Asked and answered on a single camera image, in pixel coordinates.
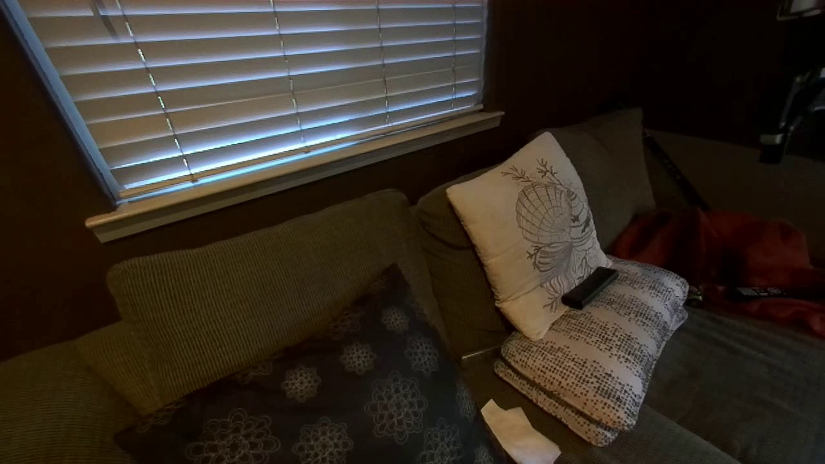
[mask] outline couch armrest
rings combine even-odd
[[[0,363],[0,461],[130,461],[136,412],[62,344]]]
[[[166,404],[152,366],[135,329],[123,323],[100,327],[73,341],[84,363],[114,387],[139,415]]]

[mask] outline green couch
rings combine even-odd
[[[560,130],[608,243],[652,207],[639,114]],[[307,336],[352,288],[397,262],[465,358],[477,403],[522,404],[562,461],[825,461],[825,351],[759,323],[695,313],[670,341],[639,426],[590,448],[504,384],[484,347],[510,327],[443,188],[415,207],[371,194],[287,225],[122,262],[122,323],[0,363],[0,461],[130,461],[112,436]]]

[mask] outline gray patterned pillow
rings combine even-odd
[[[620,278],[542,341],[514,332],[495,371],[595,447],[638,422],[652,369],[687,323],[688,284],[664,268],[617,260]]]
[[[136,461],[495,461],[397,268],[321,327],[117,443]]]

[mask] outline window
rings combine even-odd
[[[4,9],[120,207],[325,166],[482,106],[484,0]]]

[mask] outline patterned pillow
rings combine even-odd
[[[617,260],[620,278],[584,313],[560,318],[542,341],[522,332],[495,371],[595,447],[638,422],[652,369],[687,323],[688,284],[664,268]]]
[[[484,262],[495,304],[531,341],[564,314],[564,291],[612,265],[585,188],[551,135],[447,197]]]
[[[117,436],[136,461],[493,461],[397,268],[323,329]]]

